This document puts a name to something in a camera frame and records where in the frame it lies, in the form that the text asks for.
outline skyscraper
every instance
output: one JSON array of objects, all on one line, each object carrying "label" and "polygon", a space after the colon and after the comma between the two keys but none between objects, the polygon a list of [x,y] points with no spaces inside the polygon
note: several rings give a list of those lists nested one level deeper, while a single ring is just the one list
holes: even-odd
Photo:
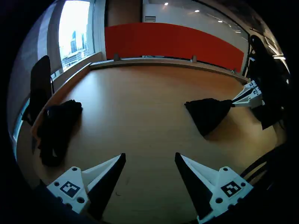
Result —
[{"label": "skyscraper", "polygon": [[72,40],[71,40],[71,51],[72,53],[77,51],[77,45],[76,45],[76,31],[72,34]]},{"label": "skyscraper", "polygon": [[76,40],[71,41],[71,50],[72,50],[72,53],[77,51]]},{"label": "skyscraper", "polygon": [[76,39],[76,31],[73,32],[72,39]]},{"label": "skyscraper", "polygon": [[81,38],[82,38],[82,48],[85,49],[85,46],[84,46],[84,43],[85,43],[85,41],[84,41],[84,34],[81,35]]}]

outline white wall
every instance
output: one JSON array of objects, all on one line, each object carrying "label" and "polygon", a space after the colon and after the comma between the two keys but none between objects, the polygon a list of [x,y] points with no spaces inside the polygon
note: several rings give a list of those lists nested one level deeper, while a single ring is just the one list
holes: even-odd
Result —
[{"label": "white wall", "polygon": [[235,33],[233,29],[228,27],[228,24],[219,23],[217,19],[207,16],[205,13],[195,13],[195,9],[185,9],[170,5],[164,6],[163,4],[144,4],[142,20],[143,22],[145,21],[145,16],[155,16],[156,22],[190,27],[230,43],[244,53],[241,67],[242,73],[246,64],[249,46],[248,41],[244,39],[244,35]]}]

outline window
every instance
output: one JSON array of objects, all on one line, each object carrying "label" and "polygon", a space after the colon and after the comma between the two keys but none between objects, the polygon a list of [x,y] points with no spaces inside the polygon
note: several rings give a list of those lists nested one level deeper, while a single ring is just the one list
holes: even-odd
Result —
[{"label": "window", "polygon": [[13,131],[13,137],[14,137],[16,142],[18,140],[19,132],[20,132],[20,129],[21,129],[21,126],[22,126],[22,123],[23,123],[22,117],[23,117],[23,114],[24,114],[26,108],[29,105],[29,101],[30,101],[30,99],[28,99],[27,102],[25,103],[25,105],[23,106],[23,108],[22,108],[22,110],[21,110],[21,112],[18,116],[18,119],[16,121],[15,129]]},{"label": "window", "polygon": [[89,55],[87,21],[90,3],[66,1],[59,23],[59,50],[63,71]]}]

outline black cloth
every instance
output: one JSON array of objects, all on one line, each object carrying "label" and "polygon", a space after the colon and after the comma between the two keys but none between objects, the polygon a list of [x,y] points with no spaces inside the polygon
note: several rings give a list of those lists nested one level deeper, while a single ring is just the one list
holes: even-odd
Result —
[{"label": "black cloth", "polygon": [[63,160],[74,124],[82,113],[81,103],[69,100],[61,105],[47,108],[43,122],[37,130],[41,138],[41,162],[49,167],[58,166]]},{"label": "black cloth", "polygon": [[219,101],[208,98],[186,102],[185,106],[198,131],[202,136],[205,136],[220,124],[233,104],[232,100]]}]

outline glass wall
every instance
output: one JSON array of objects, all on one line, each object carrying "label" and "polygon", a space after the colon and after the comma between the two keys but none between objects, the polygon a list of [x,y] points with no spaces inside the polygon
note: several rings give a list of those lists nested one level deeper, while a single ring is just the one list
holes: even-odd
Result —
[{"label": "glass wall", "polygon": [[63,71],[90,54],[87,45],[88,1],[66,1],[59,23],[59,51]]}]

